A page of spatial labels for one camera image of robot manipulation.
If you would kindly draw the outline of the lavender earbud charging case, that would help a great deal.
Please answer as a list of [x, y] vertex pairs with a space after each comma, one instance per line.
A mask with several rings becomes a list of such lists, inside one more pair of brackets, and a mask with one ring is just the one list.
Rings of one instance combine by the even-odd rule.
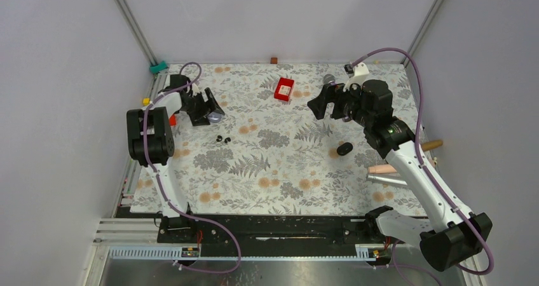
[[224, 115], [218, 112], [212, 112], [207, 116], [207, 119], [210, 123], [219, 123], [222, 121]]

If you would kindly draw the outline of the black earbud case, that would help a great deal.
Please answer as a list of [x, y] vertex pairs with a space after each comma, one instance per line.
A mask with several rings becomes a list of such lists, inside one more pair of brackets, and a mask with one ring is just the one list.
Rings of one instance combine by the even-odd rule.
[[350, 153], [353, 150], [353, 144], [350, 142], [345, 142], [341, 144], [337, 149], [336, 152], [339, 156], [346, 156], [348, 153]]

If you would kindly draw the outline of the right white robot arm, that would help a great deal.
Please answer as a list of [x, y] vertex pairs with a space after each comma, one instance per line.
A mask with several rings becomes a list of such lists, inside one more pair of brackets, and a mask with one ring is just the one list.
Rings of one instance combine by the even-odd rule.
[[361, 125], [367, 143], [406, 182], [423, 207], [428, 222], [400, 214], [389, 206], [366, 214], [364, 233], [379, 243], [394, 238], [421, 250], [429, 265], [444, 271], [480, 252], [492, 256], [486, 239], [493, 227], [485, 213], [475, 214], [447, 186], [426, 158], [408, 125], [393, 115], [393, 94], [384, 81], [326, 84], [307, 106], [323, 119], [333, 104], [332, 119], [350, 118]]

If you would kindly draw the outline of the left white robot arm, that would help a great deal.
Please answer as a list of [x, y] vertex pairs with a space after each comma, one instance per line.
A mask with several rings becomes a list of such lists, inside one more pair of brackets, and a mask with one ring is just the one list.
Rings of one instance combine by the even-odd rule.
[[210, 88], [201, 90], [183, 74], [169, 75], [169, 84], [158, 92], [155, 100], [126, 113], [128, 152], [156, 181], [161, 200], [160, 232], [173, 234], [182, 242], [190, 242], [201, 231], [191, 218], [186, 194], [179, 187], [172, 159], [175, 140], [170, 125], [176, 114], [184, 112], [193, 126], [210, 125], [213, 116], [225, 116]]

